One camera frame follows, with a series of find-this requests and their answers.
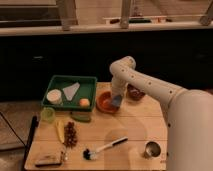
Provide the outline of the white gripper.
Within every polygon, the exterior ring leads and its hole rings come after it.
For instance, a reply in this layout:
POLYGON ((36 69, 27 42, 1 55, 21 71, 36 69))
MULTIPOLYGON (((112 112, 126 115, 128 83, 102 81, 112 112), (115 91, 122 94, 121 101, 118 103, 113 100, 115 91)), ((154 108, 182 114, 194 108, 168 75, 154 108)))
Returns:
POLYGON ((123 81, 117 77, 113 77, 111 80, 111 94, 112 97, 116 97, 120 95, 121 97, 124 96, 126 90, 126 81, 123 81))

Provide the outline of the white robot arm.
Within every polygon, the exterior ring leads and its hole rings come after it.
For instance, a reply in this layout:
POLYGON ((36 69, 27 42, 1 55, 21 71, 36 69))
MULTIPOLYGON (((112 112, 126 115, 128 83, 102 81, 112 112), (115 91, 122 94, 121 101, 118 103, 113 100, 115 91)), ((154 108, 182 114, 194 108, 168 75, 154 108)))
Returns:
POLYGON ((142 74, 135 67, 131 56, 110 65, 112 98, 123 96, 130 83, 164 108, 166 171, 213 171, 213 95, 142 74))

